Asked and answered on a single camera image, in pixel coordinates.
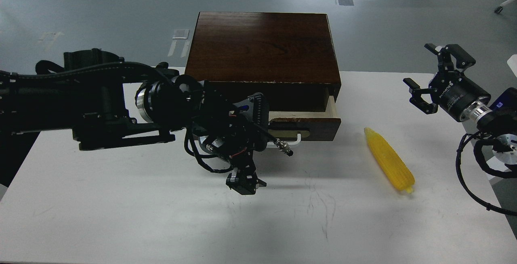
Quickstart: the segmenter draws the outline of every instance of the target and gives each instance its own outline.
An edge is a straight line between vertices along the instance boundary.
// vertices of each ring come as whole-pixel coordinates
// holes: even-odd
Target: red wire
[[[235,156],[237,156],[237,155],[239,155],[239,154],[244,153],[244,151],[246,151],[246,149],[247,149],[247,148],[248,148],[248,147],[244,147],[244,149],[242,149],[242,151],[240,151],[239,153],[231,155],[231,156],[230,156],[230,159],[232,159],[233,157],[235,157]]]

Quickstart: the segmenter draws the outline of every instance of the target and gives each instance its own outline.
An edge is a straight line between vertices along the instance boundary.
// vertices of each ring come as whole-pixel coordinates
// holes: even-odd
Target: cable
[[[187,134],[185,134],[185,142],[183,142],[183,146],[185,147],[185,152],[187,152],[187,154],[189,154],[192,157],[195,157],[194,152],[192,152],[190,150],[190,148],[189,148],[189,137],[187,136]],[[200,157],[203,158],[203,159],[211,159],[211,158],[216,158],[217,155],[202,155],[202,154],[200,154]]]
[[[231,170],[233,170],[233,167],[231,167],[231,166],[226,169],[212,169],[212,167],[210,167],[207,163],[205,163],[203,161],[203,159],[201,158],[201,154],[199,153],[198,148],[196,147],[195,142],[194,142],[194,135],[192,134],[191,127],[187,127],[186,136],[188,136],[188,140],[190,141],[190,146],[192,147],[196,161],[205,170],[208,170],[209,172],[212,172],[212,173],[227,173],[227,172],[230,172]]]
[[[477,197],[475,194],[473,194],[471,192],[471,190],[469,190],[469,188],[467,187],[467,184],[465,183],[465,180],[463,179],[463,174],[461,173],[461,153],[463,152],[463,149],[465,148],[465,146],[467,146],[467,143],[469,143],[469,141],[471,141],[474,138],[482,139],[482,137],[480,137],[480,135],[481,135],[480,131],[478,131],[477,133],[474,133],[473,135],[466,133],[465,135],[463,135],[463,137],[460,140],[460,145],[458,146],[458,149],[456,150],[456,174],[458,174],[458,179],[460,180],[460,184],[461,184],[461,186],[463,186],[463,188],[465,189],[467,194],[469,194],[469,196],[471,196],[471,198],[473,200],[475,200],[477,203],[486,207],[486,210],[488,210],[488,211],[493,210],[498,213],[517,216],[517,212],[515,212],[515,211],[510,211],[509,209],[503,209],[502,207],[496,207],[496,206],[492,205],[491,203],[487,203],[486,201]]]
[[[85,75],[85,74],[95,74],[97,72],[102,71],[111,71],[113,70],[121,71],[123,70],[125,73],[127,71],[136,71],[141,72],[141,74],[154,74],[167,84],[172,85],[172,82],[162,73],[159,69],[150,67],[146,64],[136,63],[136,62],[113,62],[113,63],[104,63],[100,65],[92,65],[89,67],[83,67],[79,69],[74,69],[70,71],[53,73],[53,74],[39,74],[39,75],[17,75],[17,79],[19,80],[64,80],[70,78],[76,78],[77,76]],[[5,76],[7,78],[11,78],[11,74],[9,72],[0,71],[0,76]]]
[[[276,137],[274,137],[272,134],[270,134],[268,131],[264,130],[263,127],[259,126],[256,122],[252,122],[251,125],[255,127],[258,131],[269,137],[269,140],[275,142],[277,140]]]

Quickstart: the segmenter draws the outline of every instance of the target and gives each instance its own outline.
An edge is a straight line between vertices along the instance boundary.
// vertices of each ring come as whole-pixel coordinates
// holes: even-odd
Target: scratch mark
[[[42,211],[42,212],[40,212],[40,213],[38,213],[38,214],[36,214],[36,210],[34,209],[34,211],[33,211],[33,217],[40,216],[40,215],[42,215],[42,214],[44,214],[44,213],[46,213],[46,212],[50,211],[50,209],[53,209],[53,208],[54,208],[54,206],[52,205],[52,206],[51,206],[51,207],[49,207],[48,209],[45,209],[44,211]]]

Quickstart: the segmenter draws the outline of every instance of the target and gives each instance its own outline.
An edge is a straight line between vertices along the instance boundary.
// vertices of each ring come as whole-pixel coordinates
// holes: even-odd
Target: black cable
[[[189,148],[189,137],[187,136],[187,134],[185,134],[185,141],[183,142],[183,146],[185,147],[185,152],[187,152],[187,154],[189,154],[192,157],[195,157],[194,152],[192,152]],[[217,155],[202,155],[202,154],[200,154],[200,156],[203,159],[211,159],[211,158],[217,157]]]
[[[102,71],[114,71],[114,70],[123,70],[124,74],[127,74],[128,71],[136,71],[141,74],[150,74],[157,76],[159,80],[166,82],[172,85],[172,82],[162,73],[159,69],[150,67],[146,64],[136,63],[136,62],[113,62],[113,63],[104,63],[100,65],[92,65],[88,67],[83,67],[79,69],[74,69],[70,71],[53,73],[53,74],[39,74],[39,75],[17,75],[17,79],[19,80],[64,80],[70,78],[76,78],[77,76],[85,75],[85,74],[95,74],[97,72]],[[7,78],[11,78],[11,74],[9,72],[0,71],[0,76],[5,76]]]
[[[267,137],[269,137],[269,140],[275,142],[277,141],[277,138],[274,137],[272,134],[270,134],[267,130],[265,130],[263,127],[261,127],[260,125],[258,125],[256,122],[252,122],[251,125],[253,127],[255,127],[258,131],[260,131],[261,133],[263,133],[264,135],[266,135]]]
[[[190,141],[190,146],[192,147],[196,161],[205,170],[208,170],[209,172],[212,172],[212,173],[227,173],[227,172],[230,172],[231,170],[233,170],[233,167],[229,167],[226,169],[212,169],[212,167],[210,167],[207,163],[205,163],[203,161],[203,159],[201,158],[201,154],[199,153],[198,148],[195,145],[194,135],[192,134],[192,130],[190,127],[187,127],[186,136],[188,136],[188,140]]]
[[[488,210],[488,211],[493,210],[498,213],[517,216],[517,212],[515,212],[515,211],[510,211],[509,209],[503,209],[501,207],[496,207],[496,206],[492,205],[491,203],[487,203],[486,201],[477,197],[475,194],[473,194],[471,192],[471,190],[469,190],[469,188],[467,187],[467,184],[465,183],[465,180],[463,179],[463,174],[461,173],[461,153],[463,152],[463,149],[465,148],[465,146],[467,146],[469,141],[471,141],[474,138],[481,139],[482,137],[480,137],[480,134],[481,134],[480,131],[478,131],[477,133],[475,133],[473,135],[466,133],[461,138],[460,145],[458,146],[458,149],[456,150],[456,174],[458,174],[458,179],[460,180],[460,184],[461,184],[461,186],[463,186],[463,188],[465,189],[467,194],[469,194],[469,196],[471,196],[471,198],[473,200],[475,200],[477,203],[486,207],[486,210]]]
[[[492,176],[501,177],[504,179],[517,178],[517,171],[503,172],[499,170],[493,170],[486,163],[482,148],[483,146],[494,146],[495,144],[500,144],[500,142],[498,140],[480,140],[476,142],[474,145],[474,157],[476,157],[477,163],[481,169],[485,171],[485,173],[488,173]]]

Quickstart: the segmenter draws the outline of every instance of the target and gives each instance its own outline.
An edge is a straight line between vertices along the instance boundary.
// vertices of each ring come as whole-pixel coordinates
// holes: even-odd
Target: metal connector
[[[278,147],[279,150],[281,150],[284,154],[288,155],[289,157],[292,156],[293,152],[292,150],[290,149],[289,147],[289,144],[284,142],[284,141],[281,141],[279,139],[277,139],[275,141],[275,146]]]

